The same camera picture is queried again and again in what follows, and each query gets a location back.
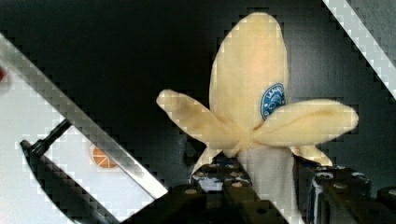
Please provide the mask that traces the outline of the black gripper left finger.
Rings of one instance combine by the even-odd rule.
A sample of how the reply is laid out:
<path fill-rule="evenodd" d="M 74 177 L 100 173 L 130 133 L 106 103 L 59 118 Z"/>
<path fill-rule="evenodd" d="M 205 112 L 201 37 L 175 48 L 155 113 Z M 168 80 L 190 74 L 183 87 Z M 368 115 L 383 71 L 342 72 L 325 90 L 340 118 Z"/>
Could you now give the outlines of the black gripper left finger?
<path fill-rule="evenodd" d="M 201 166 L 189 185 L 172 187 L 121 224 L 289 224 L 262 200 L 236 159 L 219 154 Z"/>

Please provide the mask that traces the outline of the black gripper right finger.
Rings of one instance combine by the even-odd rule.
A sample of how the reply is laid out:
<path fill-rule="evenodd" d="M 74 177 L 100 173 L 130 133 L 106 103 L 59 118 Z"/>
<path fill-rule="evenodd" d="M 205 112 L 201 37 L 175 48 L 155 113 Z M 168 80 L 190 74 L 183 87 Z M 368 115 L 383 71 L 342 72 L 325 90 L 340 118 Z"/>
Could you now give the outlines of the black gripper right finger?
<path fill-rule="evenodd" d="M 300 157 L 294 158 L 293 175 L 305 224 L 396 224 L 393 186 L 372 193 L 364 173 Z"/>

